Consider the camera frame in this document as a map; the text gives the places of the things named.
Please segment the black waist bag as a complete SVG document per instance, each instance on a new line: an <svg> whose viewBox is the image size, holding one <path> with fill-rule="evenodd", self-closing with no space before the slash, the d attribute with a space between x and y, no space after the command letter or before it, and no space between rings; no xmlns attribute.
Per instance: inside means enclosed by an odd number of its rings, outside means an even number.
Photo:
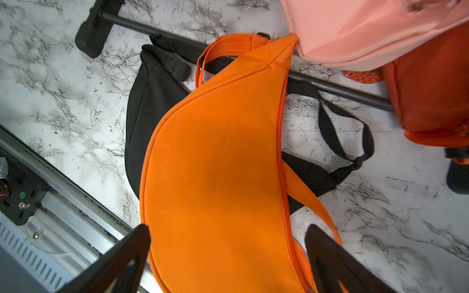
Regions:
<svg viewBox="0 0 469 293"><path fill-rule="evenodd" d="M225 50L226 46L224 44L226 43L228 49L244 49L246 47L248 48L246 52L249 52L271 42L268 36L261 34L225 35L210 46L193 44L163 35L153 35L150 39L152 45L142 47L140 54L142 64L129 94L127 108L125 169L128 181L137 199L139 199L141 174L151 136L167 111L189 95L189 90L181 82L189 78L191 68L182 59L195 65L198 64L200 56L202 56L202 61L207 58L204 52L206 49L210 49L212 45L220 45L220 48ZM234 61L232 57L224 56L213 57L212 59L207 61L205 69L201 69L201 72L206 70L217 74ZM373 136L365 122L323 99L319 94L319 90L313 84L289 78L287 94L303 95L318 101L318 123L323 139L336 155L351 162L350 166L338 168L334 172L328 173L320 166L282 152L282 159L307 187L319 197L336 189L353 170L358 170L363 162L374 154ZM355 159L347 157L323 104L333 113L363 124L362 147L364 154L362 156Z"/></svg>

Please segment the orange bag bottom pile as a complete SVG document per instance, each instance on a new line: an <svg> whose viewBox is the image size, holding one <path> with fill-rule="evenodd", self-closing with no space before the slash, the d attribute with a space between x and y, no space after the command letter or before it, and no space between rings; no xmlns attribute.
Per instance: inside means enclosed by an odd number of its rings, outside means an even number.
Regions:
<svg viewBox="0 0 469 293"><path fill-rule="evenodd" d="M147 148L140 217L165 293L315 293L293 238L288 199L339 242L316 195L287 166L281 132L298 42L232 34L200 55L196 89L158 123Z"/></svg>

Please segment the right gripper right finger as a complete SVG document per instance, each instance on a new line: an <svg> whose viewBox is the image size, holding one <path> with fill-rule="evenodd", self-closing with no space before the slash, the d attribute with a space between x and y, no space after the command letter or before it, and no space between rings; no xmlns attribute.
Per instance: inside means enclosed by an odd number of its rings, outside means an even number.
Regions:
<svg viewBox="0 0 469 293"><path fill-rule="evenodd" d="M393 293L316 225L310 225L305 246L319 293Z"/></svg>

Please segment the pink waist bag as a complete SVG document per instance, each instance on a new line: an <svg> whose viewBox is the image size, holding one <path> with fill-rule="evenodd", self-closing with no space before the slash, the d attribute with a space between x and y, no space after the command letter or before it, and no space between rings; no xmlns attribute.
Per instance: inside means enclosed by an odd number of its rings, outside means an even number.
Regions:
<svg viewBox="0 0 469 293"><path fill-rule="evenodd" d="M468 1L282 1L301 58L355 72L379 68L469 20Z"/></svg>

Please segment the dark orange waist bag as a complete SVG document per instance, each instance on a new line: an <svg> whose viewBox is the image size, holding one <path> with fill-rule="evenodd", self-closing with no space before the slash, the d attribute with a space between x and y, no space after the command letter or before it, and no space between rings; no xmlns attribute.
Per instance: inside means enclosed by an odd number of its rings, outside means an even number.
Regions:
<svg viewBox="0 0 469 293"><path fill-rule="evenodd" d="M416 144L469 144L469 25L464 23L370 72L345 71L364 84L384 81L405 136Z"/></svg>

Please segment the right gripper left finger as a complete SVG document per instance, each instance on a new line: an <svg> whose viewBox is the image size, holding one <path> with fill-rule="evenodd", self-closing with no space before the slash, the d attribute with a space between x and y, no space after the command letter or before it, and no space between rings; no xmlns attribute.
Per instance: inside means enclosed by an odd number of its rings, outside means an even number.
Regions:
<svg viewBox="0 0 469 293"><path fill-rule="evenodd" d="M149 228L138 225L59 292L135 293L140 287L150 244Z"/></svg>

